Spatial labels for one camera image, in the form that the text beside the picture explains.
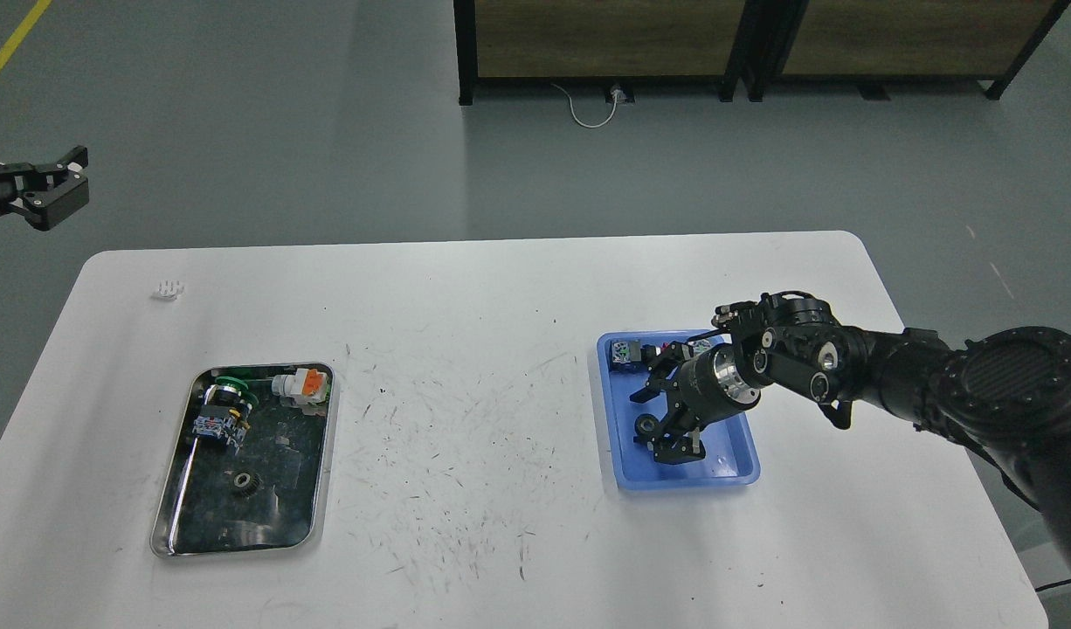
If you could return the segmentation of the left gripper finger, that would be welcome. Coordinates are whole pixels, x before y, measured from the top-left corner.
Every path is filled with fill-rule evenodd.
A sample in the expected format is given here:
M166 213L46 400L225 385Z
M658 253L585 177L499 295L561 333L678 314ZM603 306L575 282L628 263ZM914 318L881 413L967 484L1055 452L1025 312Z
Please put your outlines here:
M37 231L51 231L91 200L88 164L85 146L50 163L0 162L0 218L18 215Z

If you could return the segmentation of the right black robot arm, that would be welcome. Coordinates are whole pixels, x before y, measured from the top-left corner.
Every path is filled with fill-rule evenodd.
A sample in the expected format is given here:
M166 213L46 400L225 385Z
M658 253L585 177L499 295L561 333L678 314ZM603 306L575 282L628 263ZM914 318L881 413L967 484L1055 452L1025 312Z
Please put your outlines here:
M706 333L684 340L616 340L609 357L645 372L633 403L665 399L663 415L634 423L658 463L702 460L706 426L754 409L771 386L840 430L864 402L994 466L1039 511L1071 573L1071 335L1061 330L1011 328L952 348L927 329L843 325L830 303L788 291L722 304Z

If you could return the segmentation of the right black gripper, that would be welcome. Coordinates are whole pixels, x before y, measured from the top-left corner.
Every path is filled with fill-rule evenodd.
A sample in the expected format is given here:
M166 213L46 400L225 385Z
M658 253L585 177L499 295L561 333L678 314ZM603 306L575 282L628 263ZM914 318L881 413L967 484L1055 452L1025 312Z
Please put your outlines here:
M660 426L654 438L634 439L662 465L702 461L706 458L702 430L754 409L761 398L760 390L738 373L730 343L719 343L700 355L687 342L642 345L637 363L645 368L646 378L630 401L644 404L664 395L668 405L678 407L657 417Z

